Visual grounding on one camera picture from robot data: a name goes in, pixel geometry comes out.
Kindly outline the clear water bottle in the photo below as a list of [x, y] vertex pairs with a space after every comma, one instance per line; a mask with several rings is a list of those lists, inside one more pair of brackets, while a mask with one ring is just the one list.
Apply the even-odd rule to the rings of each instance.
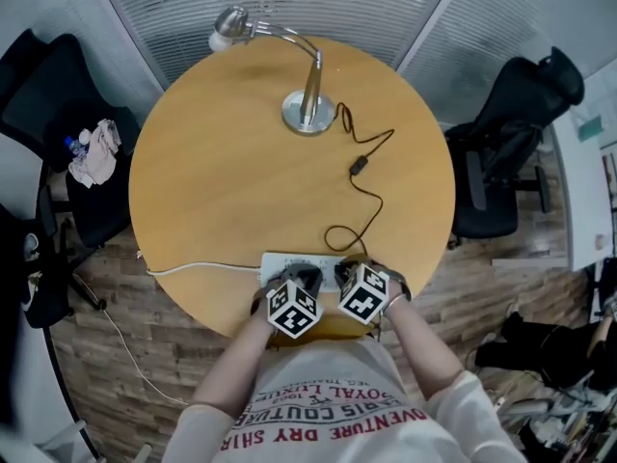
[[88, 129], [83, 129], [76, 137], [66, 136], [65, 146], [75, 158], [84, 158], [89, 150], [92, 133]]

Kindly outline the silver desk lamp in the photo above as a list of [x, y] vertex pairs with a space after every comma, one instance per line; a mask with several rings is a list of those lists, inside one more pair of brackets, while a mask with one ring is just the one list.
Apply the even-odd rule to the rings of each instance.
[[311, 40], [295, 30], [262, 20], [249, 19], [242, 6], [229, 6], [217, 17], [208, 45], [218, 53], [237, 42], [248, 43], [258, 37], [277, 38], [305, 51], [312, 63], [303, 90], [290, 93], [282, 103], [282, 120], [300, 136], [315, 137], [327, 131], [335, 120], [335, 105], [321, 94], [323, 53]]

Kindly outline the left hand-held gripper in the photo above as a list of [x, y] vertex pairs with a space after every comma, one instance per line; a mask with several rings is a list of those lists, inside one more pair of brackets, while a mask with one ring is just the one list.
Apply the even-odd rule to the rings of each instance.
[[257, 291], [251, 316], [264, 318], [277, 334], [298, 339], [322, 317], [323, 308], [317, 302], [322, 280], [317, 266], [288, 266]]

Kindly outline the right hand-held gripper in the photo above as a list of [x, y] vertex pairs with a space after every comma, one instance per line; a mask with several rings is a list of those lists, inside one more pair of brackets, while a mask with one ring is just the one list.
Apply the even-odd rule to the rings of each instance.
[[334, 276], [340, 288], [337, 308], [363, 325], [383, 314], [396, 300], [412, 300], [403, 275], [369, 257], [339, 261]]

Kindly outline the black mesh office chair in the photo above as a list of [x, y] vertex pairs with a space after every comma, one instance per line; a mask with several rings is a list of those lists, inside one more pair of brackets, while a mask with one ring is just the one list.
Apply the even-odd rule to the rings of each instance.
[[65, 220], [57, 229], [60, 246], [53, 233], [39, 220], [20, 220], [0, 204], [0, 305], [16, 301], [34, 329], [45, 329], [74, 314], [68, 301], [73, 289], [94, 310], [103, 311], [107, 302], [94, 298], [77, 281], [75, 269], [84, 260], [69, 260]]
[[66, 176], [68, 211], [82, 243], [101, 247], [129, 226], [129, 171], [141, 128], [125, 106], [108, 103], [98, 91], [76, 37], [50, 43], [22, 32], [0, 57], [0, 132], [36, 154], [54, 172], [68, 170], [66, 139], [109, 120], [121, 145], [111, 177], [86, 187]]
[[517, 195], [535, 192], [543, 212], [551, 210], [545, 170], [534, 178], [519, 172], [540, 145], [545, 129], [584, 99], [584, 81], [559, 48], [537, 63], [523, 57], [506, 62], [479, 114], [449, 128], [444, 137], [455, 177], [455, 210], [447, 247], [463, 240], [494, 239], [519, 224]]

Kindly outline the white rectangular table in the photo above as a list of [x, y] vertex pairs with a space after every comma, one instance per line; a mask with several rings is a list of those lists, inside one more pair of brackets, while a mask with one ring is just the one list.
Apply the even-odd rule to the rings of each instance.
[[[571, 113], [556, 119], [551, 131], [564, 196], [568, 266], [578, 271], [613, 255], [608, 184], [598, 141], [578, 138]], [[606, 236], [600, 251], [594, 245], [598, 233]]]

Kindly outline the person's white printed shirt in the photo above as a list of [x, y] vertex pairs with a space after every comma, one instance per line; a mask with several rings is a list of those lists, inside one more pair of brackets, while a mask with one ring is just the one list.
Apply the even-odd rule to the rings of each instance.
[[185, 409], [163, 463], [526, 463], [480, 380], [410, 399], [376, 340], [267, 353], [242, 414]]

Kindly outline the person's right forearm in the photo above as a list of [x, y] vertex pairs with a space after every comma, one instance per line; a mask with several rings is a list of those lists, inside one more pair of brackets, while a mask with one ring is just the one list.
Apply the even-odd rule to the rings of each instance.
[[425, 399], [450, 387], [465, 370], [454, 352], [410, 302], [396, 300], [385, 311]]

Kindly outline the person's left forearm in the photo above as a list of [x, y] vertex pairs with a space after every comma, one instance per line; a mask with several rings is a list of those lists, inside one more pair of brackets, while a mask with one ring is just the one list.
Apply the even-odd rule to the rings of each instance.
[[260, 359], [273, 331], [261, 313], [254, 314], [206, 374], [194, 393], [193, 403], [238, 418], [251, 395]]

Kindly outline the crumpled pale pink cloth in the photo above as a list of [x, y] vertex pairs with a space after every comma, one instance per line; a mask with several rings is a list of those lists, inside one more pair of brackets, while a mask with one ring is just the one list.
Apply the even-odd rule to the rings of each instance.
[[121, 148], [121, 137], [113, 121], [99, 121], [91, 133], [87, 155], [84, 158], [72, 156], [67, 168], [72, 177], [86, 188], [102, 185], [112, 176]]

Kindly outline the white power strip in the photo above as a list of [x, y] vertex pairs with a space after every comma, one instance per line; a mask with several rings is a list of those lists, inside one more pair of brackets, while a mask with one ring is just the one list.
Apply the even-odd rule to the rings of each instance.
[[268, 281], [281, 274], [292, 264], [310, 264], [322, 271], [323, 280], [320, 291], [335, 293], [340, 290], [335, 280], [335, 266], [342, 260], [343, 257], [338, 256], [266, 252], [261, 258], [258, 278], [260, 284], [265, 286]]

